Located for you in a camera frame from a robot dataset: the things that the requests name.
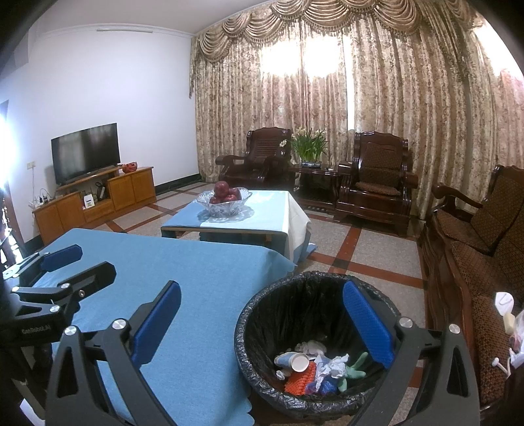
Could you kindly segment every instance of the orange mesh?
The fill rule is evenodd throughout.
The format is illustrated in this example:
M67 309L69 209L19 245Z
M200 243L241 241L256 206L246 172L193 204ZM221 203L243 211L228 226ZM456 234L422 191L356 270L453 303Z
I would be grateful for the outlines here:
M302 373L291 373L284 389L293 395L304 395L305 387L315 380L316 364L309 361L309 366Z

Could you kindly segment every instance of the paper cup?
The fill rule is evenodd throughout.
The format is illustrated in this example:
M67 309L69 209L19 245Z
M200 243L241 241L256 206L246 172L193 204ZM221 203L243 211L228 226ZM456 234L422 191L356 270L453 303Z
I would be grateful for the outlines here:
M286 352L275 357L275 364L283 368L291 368L296 372L303 372L309 366L309 357L301 352Z

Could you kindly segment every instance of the tiled floor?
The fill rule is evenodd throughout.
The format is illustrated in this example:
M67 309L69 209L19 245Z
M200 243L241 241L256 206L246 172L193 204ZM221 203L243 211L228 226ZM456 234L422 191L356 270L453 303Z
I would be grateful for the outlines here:
M157 196L157 201L99 226L108 232L128 232L160 236L160 226L170 216L194 200L212 184L196 183ZM402 315L409 316L419 326L426 324L425 277L420 267L416 236L421 223L414 220L408 237L400 238L394 230L376 223L335 223L325 211L306 210L311 219L311 241L318 245L297 272L329 271L352 274L375 286L388 296ZM183 239L198 240L197 232L188 232ZM399 410L392 419L396 424L406 418L420 385L422 368L415 369ZM349 418L326 422L330 426L345 426Z

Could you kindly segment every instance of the wooden cabinet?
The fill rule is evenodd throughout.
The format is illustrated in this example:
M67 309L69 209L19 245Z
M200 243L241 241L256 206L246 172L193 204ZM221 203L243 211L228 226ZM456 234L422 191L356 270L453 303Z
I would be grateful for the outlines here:
M58 216L60 216L64 232L84 226L85 217L82 204L79 193L67 195L57 201Z
M124 207L135 203L135 194L133 192L133 181L131 176L124 175L114 177L107 181L109 194L115 210L121 210Z
M79 192L73 192L38 207L33 212L38 230L45 245L72 228L96 228L108 220L139 209L156 200L152 167L141 167L135 172L118 175L120 167L79 179L77 183L110 174L107 180L109 198L98 201L94 207L82 209L83 200ZM74 188L71 183L59 188Z
M155 196L155 185L153 184L153 173L151 169L131 173L135 201L139 203Z
M64 233L56 203L48 204L35 210L35 219L45 245L56 240Z

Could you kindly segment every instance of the floral curtain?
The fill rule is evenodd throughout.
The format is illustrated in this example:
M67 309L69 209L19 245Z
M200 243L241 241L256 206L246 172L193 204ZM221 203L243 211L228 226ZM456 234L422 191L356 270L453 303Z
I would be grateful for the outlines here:
M260 127L326 129L323 160L335 164L346 159L342 33L322 34L298 21L288 25L278 41L258 48L240 39L220 63L198 63L196 142L200 174L206 180L218 179L217 156L243 155L246 133Z
M524 79L489 29L464 0L277 0L229 18L193 40L200 173L217 179L215 158L263 126L325 128L335 166L351 111L355 131L409 140L413 214L437 182L481 200L495 164L524 167Z

